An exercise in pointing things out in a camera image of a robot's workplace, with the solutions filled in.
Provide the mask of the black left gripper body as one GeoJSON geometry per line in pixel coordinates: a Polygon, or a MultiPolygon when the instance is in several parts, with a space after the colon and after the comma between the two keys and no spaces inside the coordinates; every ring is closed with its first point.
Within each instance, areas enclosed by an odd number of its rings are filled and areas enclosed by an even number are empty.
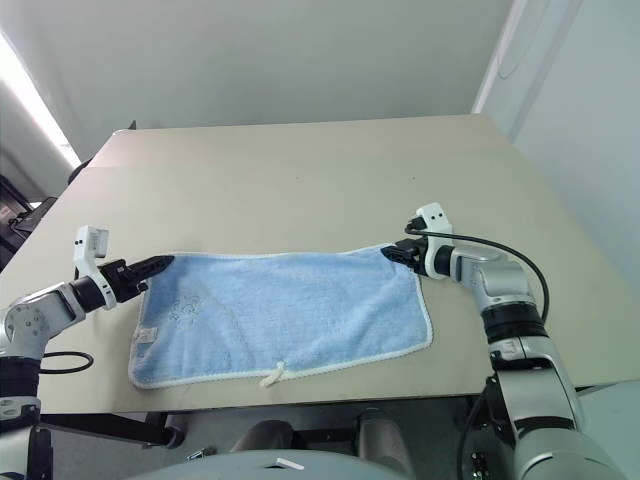
{"type": "Polygon", "coordinates": [[[125,260],[120,259],[98,267],[100,273],[107,280],[118,303],[125,303],[138,296],[133,295],[131,285],[133,282],[140,281],[129,281],[127,279],[128,266],[125,260]]]}

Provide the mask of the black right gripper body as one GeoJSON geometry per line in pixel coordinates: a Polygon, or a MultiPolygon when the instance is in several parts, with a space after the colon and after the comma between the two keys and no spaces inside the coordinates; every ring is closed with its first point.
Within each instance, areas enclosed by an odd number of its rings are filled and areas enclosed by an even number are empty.
{"type": "Polygon", "coordinates": [[[425,259],[428,250],[426,238],[406,238],[399,242],[401,262],[416,274],[426,274],[425,259]]]}

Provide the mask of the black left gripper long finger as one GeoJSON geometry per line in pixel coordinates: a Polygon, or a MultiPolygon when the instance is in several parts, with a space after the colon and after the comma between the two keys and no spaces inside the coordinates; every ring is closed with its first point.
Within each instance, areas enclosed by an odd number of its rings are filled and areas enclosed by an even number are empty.
{"type": "Polygon", "coordinates": [[[157,255],[130,264],[127,267],[127,279],[129,281],[145,281],[166,270],[174,259],[173,255],[157,255]]]}

